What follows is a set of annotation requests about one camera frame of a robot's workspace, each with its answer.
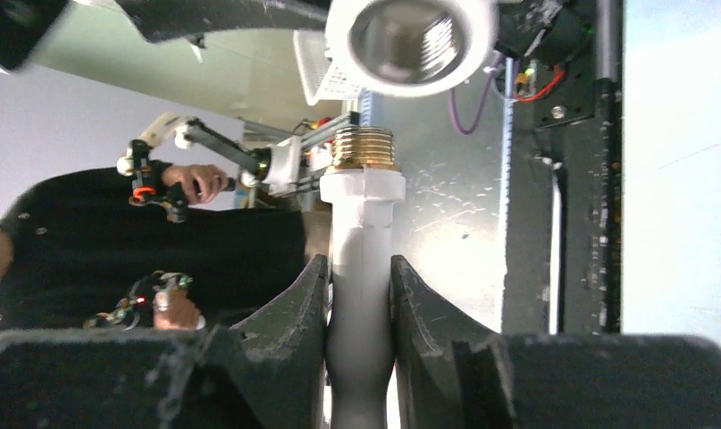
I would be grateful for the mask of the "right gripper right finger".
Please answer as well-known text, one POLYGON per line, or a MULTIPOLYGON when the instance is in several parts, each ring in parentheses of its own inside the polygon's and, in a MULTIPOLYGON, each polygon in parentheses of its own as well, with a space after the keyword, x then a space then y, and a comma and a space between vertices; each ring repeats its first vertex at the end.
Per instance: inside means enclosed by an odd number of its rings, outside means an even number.
POLYGON ((391 259, 398 404, 404 428, 512 428, 514 375, 506 339, 391 259))

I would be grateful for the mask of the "white plastic faucet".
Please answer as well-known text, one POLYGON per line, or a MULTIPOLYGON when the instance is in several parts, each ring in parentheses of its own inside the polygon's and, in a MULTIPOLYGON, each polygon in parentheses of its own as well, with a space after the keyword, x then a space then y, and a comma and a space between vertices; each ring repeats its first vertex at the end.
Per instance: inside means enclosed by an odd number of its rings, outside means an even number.
POLYGON ((339 130, 320 193, 332 206, 333 293, 325 349, 331 427, 384 428, 395 362, 391 228, 394 206, 406 195, 392 133, 369 126, 339 130))

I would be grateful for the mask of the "white elbow fitting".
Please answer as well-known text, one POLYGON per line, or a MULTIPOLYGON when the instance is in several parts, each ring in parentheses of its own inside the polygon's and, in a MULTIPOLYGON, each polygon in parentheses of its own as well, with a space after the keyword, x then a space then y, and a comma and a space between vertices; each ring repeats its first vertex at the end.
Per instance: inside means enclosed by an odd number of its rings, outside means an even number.
POLYGON ((428 97, 474 74, 498 28, 494 1, 334 1, 324 35, 333 63, 362 88, 428 97))

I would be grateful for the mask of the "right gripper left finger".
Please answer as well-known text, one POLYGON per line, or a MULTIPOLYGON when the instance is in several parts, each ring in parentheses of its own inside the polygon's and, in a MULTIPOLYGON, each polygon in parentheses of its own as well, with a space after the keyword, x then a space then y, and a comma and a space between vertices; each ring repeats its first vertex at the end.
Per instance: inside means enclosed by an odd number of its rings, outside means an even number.
POLYGON ((314 257, 255 313, 214 334, 216 377, 231 428, 323 426, 328 262, 314 257))

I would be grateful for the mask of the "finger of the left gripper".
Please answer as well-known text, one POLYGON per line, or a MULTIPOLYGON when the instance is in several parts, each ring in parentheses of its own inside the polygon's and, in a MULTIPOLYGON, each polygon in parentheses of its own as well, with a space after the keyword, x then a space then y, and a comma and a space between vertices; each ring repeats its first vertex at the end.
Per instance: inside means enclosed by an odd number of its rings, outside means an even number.
POLYGON ((319 30, 329 1, 121 0, 116 3, 142 37, 161 43, 227 30, 319 30))

